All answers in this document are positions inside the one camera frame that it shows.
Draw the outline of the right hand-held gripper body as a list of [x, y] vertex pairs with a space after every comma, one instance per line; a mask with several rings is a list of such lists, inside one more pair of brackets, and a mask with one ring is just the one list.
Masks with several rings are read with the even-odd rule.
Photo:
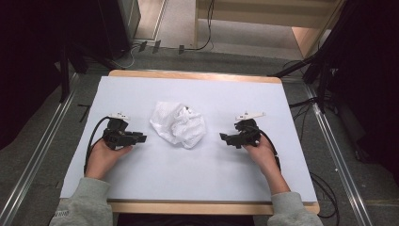
[[240, 149], [242, 145], [251, 145], [254, 147], [258, 146], [261, 138], [262, 130], [257, 125], [255, 118], [262, 117], [263, 113], [244, 113], [236, 117], [236, 123], [234, 128], [238, 131], [237, 135], [234, 135]]

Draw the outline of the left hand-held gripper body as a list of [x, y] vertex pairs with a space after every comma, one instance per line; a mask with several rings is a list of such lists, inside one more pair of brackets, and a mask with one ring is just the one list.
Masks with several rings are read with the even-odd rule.
[[135, 145], [136, 137], [126, 130], [129, 120], [126, 115], [118, 112], [107, 118], [109, 122], [104, 129], [103, 140], [111, 150], [116, 150], [119, 146]]

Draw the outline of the white mesh laundry bag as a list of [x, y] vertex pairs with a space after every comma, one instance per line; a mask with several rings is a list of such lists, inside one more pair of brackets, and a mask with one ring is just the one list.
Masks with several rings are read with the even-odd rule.
[[191, 149], [206, 134], [203, 116], [193, 108], [173, 102], [157, 102], [150, 124], [159, 137]]

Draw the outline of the person's right hand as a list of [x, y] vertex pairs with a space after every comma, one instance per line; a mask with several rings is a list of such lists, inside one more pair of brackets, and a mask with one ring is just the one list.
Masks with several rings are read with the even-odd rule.
[[266, 178], [281, 176], [272, 146], [265, 136], [261, 136], [257, 147], [245, 145], [244, 148]]

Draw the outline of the person's left hand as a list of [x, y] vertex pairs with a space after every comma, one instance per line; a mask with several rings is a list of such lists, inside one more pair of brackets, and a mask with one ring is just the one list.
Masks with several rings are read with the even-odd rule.
[[91, 150], [85, 176], [102, 180], [117, 161], [132, 149], [132, 146], [126, 146], [118, 150], [111, 150], [105, 142], [100, 139]]

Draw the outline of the black metal stand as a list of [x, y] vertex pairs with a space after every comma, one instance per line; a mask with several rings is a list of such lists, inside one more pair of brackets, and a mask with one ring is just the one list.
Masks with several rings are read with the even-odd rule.
[[330, 62], [327, 60], [322, 50], [317, 51], [315, 54], [303, 60], [299, 60], [296, 64], [287, 69], [271, 74], [271, 77], [282, 78], [292, 72], [300, 71], [304, 67], [307, 67], [307, 70], [302, 75], [302, 80], [305, 84], [313, 84], [316, 79], [318, 79], [318, 88], [316, 96], [314, 97], [314, 102], [318, 105], [320, 111], [325, 114], [327, 82], [332, 76], [332, 71]]
[[67, 46], [63, 44], [60, 49], [60, 74], [61, 74], [61, 97], [60, 102], [64, 103], [70, 93], [69, 60]]

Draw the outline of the dark cabinet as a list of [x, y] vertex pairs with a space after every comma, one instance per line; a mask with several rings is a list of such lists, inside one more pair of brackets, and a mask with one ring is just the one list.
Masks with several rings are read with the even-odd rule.
[[104, 57], [116, 59], [131, 49], [141, 19], [138, 0], [95, 0], [98, 49]]

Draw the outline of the black curtain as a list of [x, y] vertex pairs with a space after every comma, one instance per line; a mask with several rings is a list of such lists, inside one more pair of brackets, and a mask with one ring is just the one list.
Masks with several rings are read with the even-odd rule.
[[399, 0], [346, 0], [320, 53], [360, 159], [399, 186]]
[[88, 0], [0, 0], [0, 150], [61, 88], [60, 49], [69, 65], [88, 69], [73, 39]]

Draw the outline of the light wooden furniture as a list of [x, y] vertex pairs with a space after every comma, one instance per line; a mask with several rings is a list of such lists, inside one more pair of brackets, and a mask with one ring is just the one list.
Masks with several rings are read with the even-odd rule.
[[340, 18], [346, 0], [215, 0], [219, 21], [290, 26], [303, 57]]

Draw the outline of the aluminium floor rail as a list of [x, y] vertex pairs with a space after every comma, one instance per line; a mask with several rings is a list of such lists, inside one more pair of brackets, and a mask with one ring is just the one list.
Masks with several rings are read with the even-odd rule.
[[80, 76], [78, 73], [74, 73], [71, 77], [68, 77], [67, 84], [71, 86], [71, 92], [66, 96], [66, 99], [62, 103], [56, 101], [55, 110], [52, 113], [45, 130], [40, 134], [40, 140], [37, 142], [34, 151], [26, 162], [16, 184], [8, 193], [5, 203], [0, 205], [0, 226], [10, 226], [14, 220], [16, 213], [18, 212], [40, 168], [40, 165], [45, 158], [45, 155], [47, 154], [50, 144], [71, 105], [79, 80]]
[[330, 128], [326, 115], [322, 112], [319, 105], [315, 105], [313, 107], [313, 112], [321, 128], [332, 160], [338, 171], [346, 196], [353, 209], [359, 226], [374, 226], [367, 211], [365, 202], [361, 197], [358, 187], [352, 177], [352, 174], [350, 173], [350, 170], [344, 161], [341, 149]]

